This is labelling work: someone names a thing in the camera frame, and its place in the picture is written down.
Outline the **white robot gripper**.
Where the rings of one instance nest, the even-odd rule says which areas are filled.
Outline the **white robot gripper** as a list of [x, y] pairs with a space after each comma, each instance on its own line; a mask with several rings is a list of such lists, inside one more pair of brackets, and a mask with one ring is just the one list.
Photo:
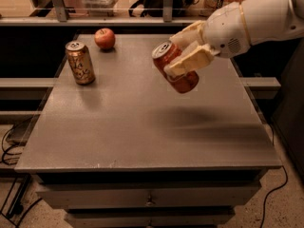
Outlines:
[[184, 57], [178, 57], [164, 67], [171, 77], [209, 66], [216, 56], [233, 58], [247, 52], [250, 48], [249, 33], [241, 4], [233, 2], [213, 12], [206, 22], [198, 20], [169, 38], [180, 49], [192, 43], [199, 45]]

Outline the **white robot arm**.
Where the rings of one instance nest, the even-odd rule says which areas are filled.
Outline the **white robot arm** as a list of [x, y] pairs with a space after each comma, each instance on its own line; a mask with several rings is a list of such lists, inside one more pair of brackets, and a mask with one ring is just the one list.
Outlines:
[[177, 77], [207, 67], [215, 57], [232, 58], [268, 41], [300, 38], [304, 0], [244, 0], [214, 11], [171, 36], [181, 55], [164, 67]]

